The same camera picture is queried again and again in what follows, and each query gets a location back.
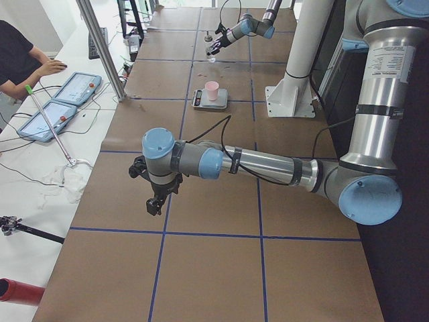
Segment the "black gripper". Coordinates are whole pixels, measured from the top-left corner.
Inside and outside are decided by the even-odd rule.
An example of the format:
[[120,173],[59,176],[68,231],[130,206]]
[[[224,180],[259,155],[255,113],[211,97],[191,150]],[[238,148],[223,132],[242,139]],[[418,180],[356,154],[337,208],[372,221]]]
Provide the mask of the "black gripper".
[[233,43],[232,30],[227,30],[224,34],[219,34],[219,37],[215,39],[210,46],[206,49],[207,56],[214,56],[219,53],[220,47],[228,47]]
[[146,210],[150,215],[161,215],[168,195],[178,194],[179,187],[183,182],[182,176],[175,176],[168,184],[151,183],[154,196],[146,201]]

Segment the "person's forearm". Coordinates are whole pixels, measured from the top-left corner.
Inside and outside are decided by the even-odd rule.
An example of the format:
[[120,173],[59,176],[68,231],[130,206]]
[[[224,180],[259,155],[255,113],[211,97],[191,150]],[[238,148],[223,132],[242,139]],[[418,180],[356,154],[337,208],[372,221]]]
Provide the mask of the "person's forearm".
[[[50,59],[37,47],[33,47],[29,51],[29,55],[35,58],[41,64],[49,61]],[[1,92],[6,95],[23,101],[27,97],[26,85],[33,87],[42,77],[36,74],[36,70],[33,71],[25,80],[18,84],[13,83],[11,80],[7,80],[1,85]]]

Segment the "person's hand on mouse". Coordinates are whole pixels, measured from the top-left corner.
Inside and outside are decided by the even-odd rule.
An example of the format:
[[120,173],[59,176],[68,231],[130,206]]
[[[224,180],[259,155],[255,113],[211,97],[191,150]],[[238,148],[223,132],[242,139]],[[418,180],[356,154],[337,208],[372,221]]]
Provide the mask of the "person's hand on mouse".
[[42,64],[37,70],[36,74],[39,77],[48,76],[51,74],[59,73],[65,70],[68,66],[60,60],[49,60]]

